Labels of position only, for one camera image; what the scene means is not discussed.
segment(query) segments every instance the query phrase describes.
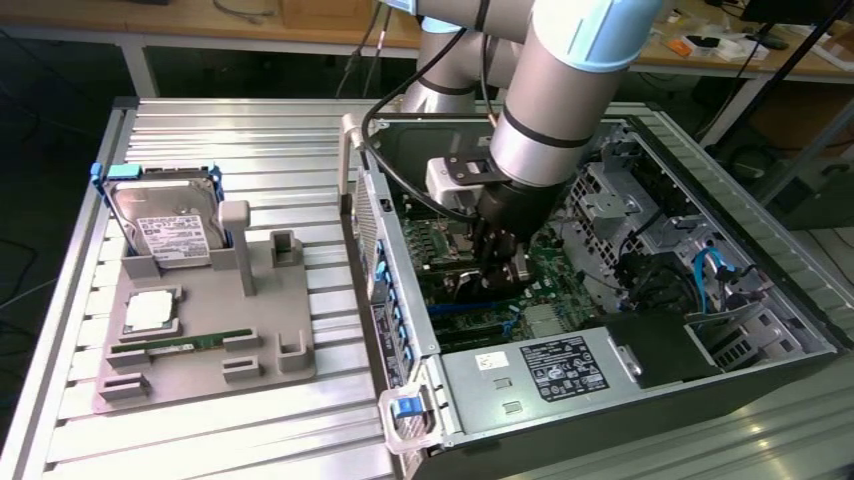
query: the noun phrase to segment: floor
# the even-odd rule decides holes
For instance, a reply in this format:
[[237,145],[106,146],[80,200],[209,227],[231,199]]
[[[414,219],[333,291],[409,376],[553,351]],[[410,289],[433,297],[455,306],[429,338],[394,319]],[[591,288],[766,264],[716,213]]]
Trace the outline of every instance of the floor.
[[[150,56],[162,95],[168,97],[330,98],[347,61],[346,57],[168,48],[152,49]],[[361,95],[367,63],[354,73],[345,97]],[[385,60],[369,97],[391,90],[413,68],[414,61]],[[694,132],[730,88],[729,84],[725,88],[696,87],[697,78],[630,74],[617,100],[657,102],[686,131]],[[132,92],[114,47],[0,40],[0,205],[6,207],[0,305],[59,275],[112,99]],[[51,291],[47,285],[8,307],[0,306],[0,438],[6,437]]]

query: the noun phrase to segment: wooden table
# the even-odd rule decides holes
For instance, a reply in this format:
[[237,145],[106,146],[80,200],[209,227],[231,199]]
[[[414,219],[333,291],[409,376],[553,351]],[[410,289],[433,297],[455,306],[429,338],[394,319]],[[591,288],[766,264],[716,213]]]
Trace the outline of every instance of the wooden table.
[[[245,10],[278,10],[278,0],[227,0]],[[710,23],[729,18],[733,31],[745,24],[702,0],[680,0],[678,8]],[[4,0],[0,2],[0,26],[10,35],[22,38],[112,43],[122,48],[134,86],[139,96],[158,96],[156,82],[146,57],[146,47],[166,46],[213,48],[289,53],[349,55],[363,30],[298,30],[286,28],[281,16],[263,19],[261,25],[222,13],[211,0],[172,0],[168,6],[142,5],[128,0]],[[680,27],[656,25],[664,36]],[[714,143],[770,80],[804,37],[778,31],[792,45],[785,51],[772,51],[762,62],[753,62],[742,77],[750,79],[730,108],[710,129],[704,144]],[[421,29],[415,18],[395,11],[382,51],[385,57],[415,58]],[[366,55],[374,54],[369,47]],[[633,71],[698,76],[734,77],[741,62],[717,57],[684,58],[653,39]],[[789,80],[817,83],[854,83],[854,75],[842,71],[814,54],[800,63]]]

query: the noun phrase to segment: power supply label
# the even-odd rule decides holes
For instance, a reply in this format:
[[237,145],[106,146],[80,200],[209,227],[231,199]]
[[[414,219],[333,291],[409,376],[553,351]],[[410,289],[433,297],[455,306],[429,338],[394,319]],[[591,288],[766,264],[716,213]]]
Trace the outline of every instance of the power supply label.
[[557,402],[609,388],[609,382],[583,337],[522,347],[539,396]]
[[140,218],[138,222],[155,260],[184,260],[210,255],[199,215]]

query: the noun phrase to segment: aluminum workbench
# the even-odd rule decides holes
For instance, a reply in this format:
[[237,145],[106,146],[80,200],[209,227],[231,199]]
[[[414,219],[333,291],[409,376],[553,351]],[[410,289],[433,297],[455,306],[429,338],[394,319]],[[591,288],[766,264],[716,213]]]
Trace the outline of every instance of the aluminum workbench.
[[[99,162],[215,162],[226,197],[253,205],[250,241],[290,228],[305,242],[318,377],[211,400],[92,414],[124,240],[90,189],[0,478],[394,477],[335,187],[341,116],[361,115],[371,104],[158,99],[114,110]],[[668,135],[680,135],[656,124],[654,112],[640,104],[614,104],[610,113],[638,115],[665,142]],[[854,334],[854,323],[842,327]],[[729,417],[517,478],[845,478],[854,465],[853,406],[854,362],[848,357]]]

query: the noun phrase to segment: motherboard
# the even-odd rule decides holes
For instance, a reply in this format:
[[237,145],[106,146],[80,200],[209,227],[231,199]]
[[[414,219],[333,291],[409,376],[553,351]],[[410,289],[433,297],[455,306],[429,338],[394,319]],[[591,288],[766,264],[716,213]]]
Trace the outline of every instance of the motherboard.
[[549,226],[529,250],[537,281],[525,293],[501,302],[453,303],[449,283],[477,271],[469,227],[430,217],[405,216],[403,234],[443,352],[559,335],[602,313],[583,287],[583,273],[573,268],[563,241]]

